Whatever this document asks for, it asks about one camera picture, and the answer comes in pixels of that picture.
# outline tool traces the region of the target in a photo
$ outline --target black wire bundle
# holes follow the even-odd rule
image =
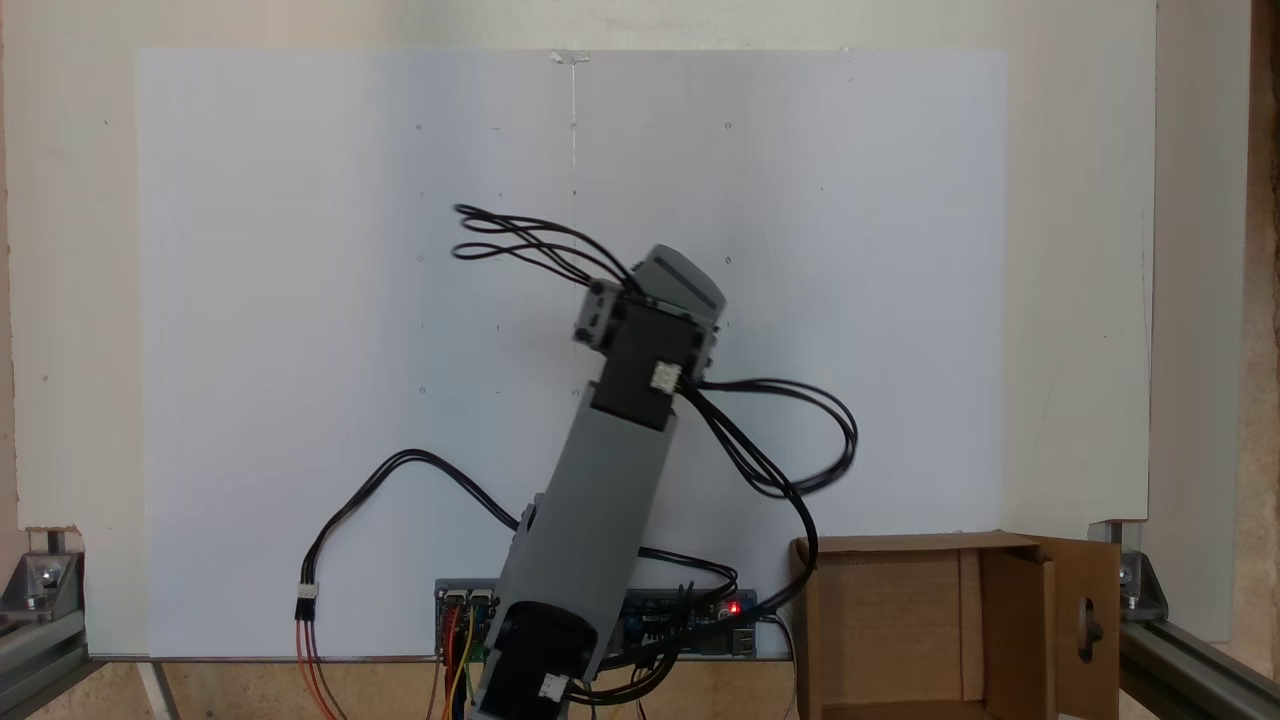
[[[320,550],[324,547],[325,541],[333,530],[352,512],[355,512],[356,509],[364,505],[366,500],[372,497],[374,492],[381,487],[381,484],[392,475],[392,473],[396,471],[397,468],[408,462],[426,462],[428,465],[438,468],[462,489],[465,489],[467,495],[474,497],[481,507],[488,510],[489,514],[502,523],[508,530],[516,530],[516,528],[520,527],[520,520],[517,520],[515,515],[507,512],[493,497],[489,496],[489,493],[484,491],[484,488],[467,477],[466,473],[454,468],[439,455],[425,450],[402,450],[384,460],[383,464],[379,465],[371,475],[369,475],[369,479],[360,486],[356,495],[351,496],[351,500],[348,500],[347,503],[343,505],[328,523],[325,523],[324,528],[321,528],[320,534],[316,536],[315,542],[311,543],[311,548],[307,550],[307,555],[302,560],[301,582],[303,584],[316,584],[316,562],[320,559]],[[643,557],[645,560],[658,560],[662,562],[682,565],[685,568],[714,573],[724,578],[724,584],[710,591],[705,597],[699,598],[703,602],[718,602],[719,600],[737,592],[737,570],[730,568],[728,565],[722,565],[719,562],[703,560],[701,557],[694,557],[692,555],[684,555],[671,550],[659,550],[655,547],[641,547],[636,555],[637,557]],[[298,598],[298,610],[294,619],[303,621],[315,620],[315,598]]]
[[[329,538],[329,533],[332,533],[334,528],[337,528],[343,520],[346,520],[347,516],[355,512],[357,507],[364,505],[366,500],[372,497],[372,495],[378,491],[378,488],[381,487],[381,484],[387,480],[387,478],[390,477],[392,473],[396,471],[397,468],[399,468],[401,465],[406,465],[408,462],[426,462],[428,465],[431,465],[433,468],[442,470],[445,475],[453,479],[453,482],[458,483],[458,486],[462,487],[462,489],[467,491],[467,495],[474,497],[476,502],[479,502],[485,510],[489,511],[490,515],[497,518],[498,521],[500,521],[503,525],[515,529],[516,525],[518,524],[516,518],[513,518],[509,512],[503,510],[502,506],[498,505],[497,501],[494,501],[494,498],[489,497],[489,493],[486,493],[480,486],[475,483],[475,480],[468,478],[466,473],[458,470],[439,455],[435,455],[434,452],[428,452],[425,450],[402,450],[396,455],[392,455],[390,457],[384,460],[383,464],[379,465],[376,470],[374,470],[374,474],[369,475],[369,479],[365,480],[365,484],[360,486],[360,489],[356,491],[356,495],[351,496],[351,500],[348,500],[347,503],[343,505],[340,510],[334,512],[333,518],[330,518],[328,523],[325,523],[324,528],[320,530],[320,534],[316,536],[315,542],[311,543],[311,548],[307,550],[306,557],[302,559],[301,582],[303,584],[308,585],[316,584],[316,561],[320,559],[320,548],[324,547],[325,539]],[[307,623],[314,621],[315,607],[316,607],[315,598],[300,597],[294,619]]]
[[[600,662],[600,670],[625,667],[627,665],[645,665],[652,662],[653,659],[659,655],[671,652],[672,650],[678,652],[681,647],[689,647],[699,641],[709,639],[736,628],[746,626],[773,615],[778,611],[778,609],[785,606],[787,602],[791,602],[791,600],[800,594],[800,591],[804,588],[805,583],[809,582],[809,577],[813,575],[814,569],[818,566],[818,528],[814,525],[813,515],[809,514],[809,507],[804,503],[804,493],[800,492],[796,488],[796,484],[787,478],[786,473],[783,473],[777,464],[773,462],[773,460],[771,460],[769,456],[765,455],[764,451],[762,451],[751,441],[751,438],[746,436],[746,433],[744,433],[718,406],[716,406],[714,402],[708,400],[707,396],[698,389],[698,387],[692,383],[684,383],[681,387],[681,395],[684,395],[685,398],[689,400],[689,404],[692,405],[694,409],[703,416],[710,427],[712,433],[730,455],[730,459],[739,469],[739,473],[741,473],[742,478],[746,479],[751,487],[756,488],[756,492],[773,497],[773,495],[768,492],[769,488],[773,488],[782,496],[783,500],[788,501],[791,506],[795,507],[796,514],[800,516],[800,523],[804,525],[805,539],[809,546],[808,553],[804,557],[804,569],[799,577],[794,578],[790,583],[783,585],[782,589],[756,603],[754,607],[745,609],[742,612],[731,618],[701,624],[696,628],[689,628],[667,638],[631,648],[613,657],[607,657]]]
[[[801,480],[792,480],[791,484],[800,495],[809,495],[810,492],[819,491],[838,480],[854,464],[854,455],[858,452],[858,421],[854,420],[854,414],[850,413],[849,406],[846,406],[835,395],[819,387],[782,378],[751,378],[730,383],[712,383],[703,380],[698,384],[698,389],[778,395],[808,402],[809,405],[820,407],[827,415],[831,415],[831,418],[840,427],[840,434],[844,438],[844,447],[841,448],[840,456],[836,461],[823,470]],[[723,437],[717,436],[717,438],[721,441],[721,445],[724,445]],[[724,448],[728,451],[730,460],[733,461],[733,466],[737,468],[739,473],[741,473],[742,478],[746,479],[755,492],[777,500],[783,500],[786,497],[782,495],[781,488],[771,482],[767,474],[753,468],[753,465],[741,454],[731,448],[728,445],[724,445]]]
[[[462,215],[462,227],[471,232],[481,234],[513,234],[518,237],[521,243],[517,245],[497,245],[493,242],[462,242],[453,246],[452,254],[458,260],[484,260],[486,258],[497,258],[499,255],[511,255],[518,260],[524,260],[531,265],[538,265],[539,268],[559,275],[571,283],[580,286],[591,284],[591,275],[588,274],[582,268],[566,260],[562,254],[572,255],[591,263],[605,273],[608,273],[613,279],[618,282],[627,292],[634,292],[643,296],[644,291],[640,290],[640,283],[636,282],[635,277],[631,275],[631,270],[627,269],[612,252],[591,237],[581,233],[571,227],[562,225],[559,223],[553,223],[550,220],[540,220],[538,218],[525,218],[521,215],[499,215],[497,213],[490,213],[475,205],[454,205],[453,209]],[[539,232],[553,232],[559,234],[567,234],[576,240],[585,242],[593,250],[604,256],[600,260],[595,255],[586,252],[579,247],[570,245],[554,245],[545,242],[538,237]],[[525,252],[536,252],[550,261],[550,265],[544,264],[536,258],[530,258]]]

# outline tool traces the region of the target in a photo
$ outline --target metal bracket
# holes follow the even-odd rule
[[[180,720],[178,703],[173,700],[169,679],[164,674],[164,665],[138,662],[138,675],[142,678],[142,689],[147,693],[151,714],[155,715],[156,720]]]
[[[26,717],[101,667],[88,659],[84,556],[28,552],[0,593],[0,716]]]
[[[1165,720],[1280,719],[1280,685],[1169,621],[1165,592],[1130,525],[1089,530],[1091,539],[1123,546],[1120,688]]]

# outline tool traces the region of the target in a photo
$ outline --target cardboard box flap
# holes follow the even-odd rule
[[[922,550],[965,550],[986,547],[1034,546],[1036,541],[1002,530],[989,533],[938,533],[932,536],[861,536],[818,538],[818,552],[916,552]],[[809,542],[797,538],[796,553],[804,557]]]
[[[1053,562],[982,552],[987,711],[1005,720],[1057,717],[1053,683]]]
[[[1055,565],[1057,711],[1085,720],[1116,720],[1120,714],[1120,546],[1032,539]]]

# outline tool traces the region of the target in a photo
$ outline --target white board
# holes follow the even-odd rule
[[[150,653],[291,655],[306,547],[396,450],[513,512],[545,486],[599,365],[568,340],[580,293],[451,260],[457,201],[701,264],[728,297],[714,378],[859,418],[822,533],[996,527],[1005,92],[1002,55],[968,51],[142,53]],[[817,414],[767,402],[724,406],[783,468],[831,456]],[[681,415],[648,541],[772,592],[799,523]],[[435,578],[495,575],[508,539],[401,470],[325,548],[325,655],[429,653]]]

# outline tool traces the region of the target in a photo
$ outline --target wire connector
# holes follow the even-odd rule
[[[315,623],[316,597],[319,596],[320,588],[314,583],[298,583],[298,603],[293,609],[293,619],[301,623]]]
[[[314,597],[300,597],[297,606],[293,610],[293,619],[302,623],[315,623],[316,621],[316,598]]]
[[[676,383],[680,382],[682,372],[684,369],[680,365],[659,360],[653,366],[653,378],[649,379],[649,387],[672,395],[676,392]]]
[[[564,697],[564,687],[568,685],[568,678],[564,675],[552,675],[548,674],[543,678],[543,687],[538,688],[538,697],[545,697],[552,702],[559,702]]]

